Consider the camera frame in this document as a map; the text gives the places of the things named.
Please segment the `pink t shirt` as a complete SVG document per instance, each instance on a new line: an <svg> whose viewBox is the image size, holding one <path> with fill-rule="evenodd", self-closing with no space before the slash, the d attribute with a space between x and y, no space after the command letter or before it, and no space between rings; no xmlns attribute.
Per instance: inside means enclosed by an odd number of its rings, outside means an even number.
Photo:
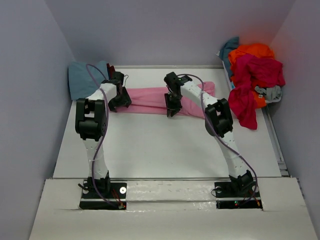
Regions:
<svg viewBox="0 0 320 240"><path fill-rule="evenodd" d="M189 81L180 88L182 109L178 115L204 118L200 98L195 98L196 95L201 94L202 86L202 84ZM166 87L129 88L127 92L131 98L131 105L128 108L119 107L117 113L167 114L164 96L168 92Z"/></svg>

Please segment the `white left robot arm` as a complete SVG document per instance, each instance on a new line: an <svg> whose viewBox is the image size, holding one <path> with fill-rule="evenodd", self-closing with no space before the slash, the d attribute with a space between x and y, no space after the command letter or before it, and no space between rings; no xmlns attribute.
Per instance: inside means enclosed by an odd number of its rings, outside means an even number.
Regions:
<svg viewBox="0 0 320 240"><path fill-rule="evenodd" d="M94 195L95 198L104 199L112 189L103 141L108 129L109 112L128 108L132 104L124 83L125 75L113 71L92 95L76 100L75 131L84 143L89 165L86 183L81 187L86 195Z"/></svg>

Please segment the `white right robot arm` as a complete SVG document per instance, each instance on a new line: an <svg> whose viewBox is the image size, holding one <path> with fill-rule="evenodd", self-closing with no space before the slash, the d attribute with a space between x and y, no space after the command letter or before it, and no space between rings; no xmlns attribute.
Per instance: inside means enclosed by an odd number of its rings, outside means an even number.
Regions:
<svg viewBox="0 0 320 240"><path fill-rule="evenodd" d="M225 98L218 99L206 93L204 82L192 74L168 73L164 77L168 93L164 95L166 115L172 118L183 108L182 98L186 97L202 110L205 129L217 141L228 168L232 194L251 200L258 189L255 170L239 153L233 134L233 117Z"/></svg>

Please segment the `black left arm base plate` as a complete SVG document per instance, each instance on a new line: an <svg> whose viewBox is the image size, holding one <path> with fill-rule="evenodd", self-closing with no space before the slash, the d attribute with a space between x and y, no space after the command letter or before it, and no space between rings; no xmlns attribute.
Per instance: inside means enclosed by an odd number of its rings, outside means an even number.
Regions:
<svg viewBox="0 0 320 240"><path fill-rule="evenodd" d="M127 183L112 181L110 190L107 192L96 186L99 194L92 184L87 180L78 184L81 188L79 208L82 210L109 210L124 211L127 209Z"/></svg>

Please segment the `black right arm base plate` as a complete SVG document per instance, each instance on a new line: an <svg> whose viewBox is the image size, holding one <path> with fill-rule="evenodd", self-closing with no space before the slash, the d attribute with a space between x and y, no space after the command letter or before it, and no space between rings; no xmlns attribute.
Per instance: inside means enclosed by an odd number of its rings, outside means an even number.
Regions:
<svg viewBox="0 0 320 240"><path fill-rule="evenodd" d="M210 193L216 199L218 210L263 209L259 188L256 187L255 182L244 191L235 192L231 188L231 182L218 181L214 183Z"/></svg>

